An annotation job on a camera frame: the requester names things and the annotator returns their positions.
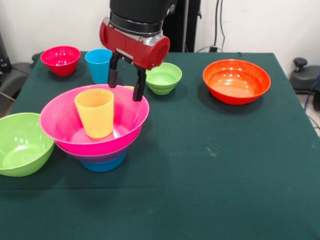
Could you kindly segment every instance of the cup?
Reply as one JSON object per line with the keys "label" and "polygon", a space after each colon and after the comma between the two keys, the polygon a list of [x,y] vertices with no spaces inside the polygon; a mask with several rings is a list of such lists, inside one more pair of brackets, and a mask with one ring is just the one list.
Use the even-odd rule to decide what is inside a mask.
{"label": "cup", "polygon": [[95,84],[107,84],[109,77],[110,59],[112,51],[109,49],[95,49],[85,55],[91,77]]}
{"label": "cup", "polygon": [[80,92],[74,103],[85,133],[93,139],[101,139],[114,128],[114,94],[103,88]]}

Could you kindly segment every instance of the green bowl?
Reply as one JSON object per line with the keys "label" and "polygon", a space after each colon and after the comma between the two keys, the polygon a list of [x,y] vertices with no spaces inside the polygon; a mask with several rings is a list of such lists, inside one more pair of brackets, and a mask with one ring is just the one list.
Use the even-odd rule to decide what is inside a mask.
{"label": "green bowl", "polygon": [[28,176],[47,162],[55,142],[40,128],[39,117],[24,112],[0,118],[0,175]]}
{"label": "green bowl", "polygon": [[146,71],[146,85],[158,95],[170,93],[182,77],[182,71],[172,63],[163,62],[160,66]]}

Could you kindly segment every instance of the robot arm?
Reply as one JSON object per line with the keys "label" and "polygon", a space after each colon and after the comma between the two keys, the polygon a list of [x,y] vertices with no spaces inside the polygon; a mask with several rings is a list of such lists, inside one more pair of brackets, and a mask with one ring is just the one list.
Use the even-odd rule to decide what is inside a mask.
{"label": "robot arm", "polygon": [[146,70],[159,66],[169,52],[170,40],[163,35],[162,25],[175,11],[177,1],[110,0],[110,16],[100,26],[100,40],[113,52],[108,80],[111,88],[117,85],[117,64],[123,59],[137,68],[133,100],[142,100]]}

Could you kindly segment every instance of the plastic bowl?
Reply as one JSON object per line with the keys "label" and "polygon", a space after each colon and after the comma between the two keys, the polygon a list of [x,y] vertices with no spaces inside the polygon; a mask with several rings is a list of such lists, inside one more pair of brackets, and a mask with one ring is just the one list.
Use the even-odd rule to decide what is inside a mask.
{"label": "plastic bowl", "polygon": [[269,75],[261,67],[235,59],[211,63],[203,71],[203,79],[213,96],[230,105],[251,103],[271,85]]}
{"label": "plastic bowl", "polygon": [[118,156],[110,161],[106,162],[81,162],[81,164],[88,170],[96,173],[105,173],[109,172],[122,164],[125,160],[127,153],[123,153],[121,156]]}
{"label": "plastic bowl", "polygon": [[170,93],[182,77],[182,71],[172,63],[163,62],[160,66],[146,71],[146,85],[158,95]]}
{"label": "plastic bowl", "polygon": [[[113,132],[104,138],[87,136],[74,99],[88,89],[107,89],[114,94]],[[40,114],[40,126],[64,150],[85,156],[104,155],[118,151],[131,143],[139,133],[149,114],[149,103],[145,97],[133,101],[132,89],[117,85],[94,84],[78,87],[51,100]]]}
{"label": "plastic bowl", "polygon": [[72,74],[78,65],[81,52],[73,46],[56,46],[41,54],[41,61],[54,74],[65,77]]}
{"label": "plastic bowl", "polygon": [[39,126],[38,113],[0,118],[0,174],[24,177],[37,172],[49,159],[54,140]]}
{"label": "plastic bowl", "polygon": [[136,137],[132,140],[132,142],[130,142],[127,146],[111,152],[111,153],[107,153],[107,154],[102,154],[102,155],[92,155],[92,156],[86,156],[86,155],[79,155],[79,154],[73,154],[71,152],[68,152],[67,150],[65,150],[63,147],[61,147],[59,145],[59,143],[55,143],[63,152],[65,152],[66,154],[68,154],[69,156],[71,156],[72,158],[79,160],[80,162],[85,162],[85,163],[103,163],[103,162],[107,162],[107,161],[111,161],[119,156],[121,156],[122,154],[126,153],[130,146],[134,143],[134,141],[137,139],[139,135],[136,135]]}

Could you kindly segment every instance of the purple bowl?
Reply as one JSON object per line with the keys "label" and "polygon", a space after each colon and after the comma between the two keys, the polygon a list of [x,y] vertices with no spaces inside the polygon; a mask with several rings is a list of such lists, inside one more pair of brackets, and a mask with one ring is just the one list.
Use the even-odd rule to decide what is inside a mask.
{"label": "purple bowl", "polygon": [[107,154],[102,154],[102,155],[93,155],[93,156],[86,156],[86,155],[78,155],[78,154],[74,154],[71,152],[68,152],[66,150],[64,150],[59,143],[55,142],[55,144],[62,150],[64,151],[66,154],[68,154],[69,156],[75,158],[76,160],[79,160],[80,162],[85,162],[85,163],[103,163],[103,162],[107,162],[107,161],[111,161],[114,160],[118,157],[120,157],[121,155],[123,155],[124,153],[126,153],[129,148],[131,147],[131,145],[134,143],[134,141],[137,139],[137,137],[139,136],[140,131],[138,132],[138,134],[135,136],[135,138],[125,147],[119,149],[118,151],[114,151],[111,153],[107,153]]}

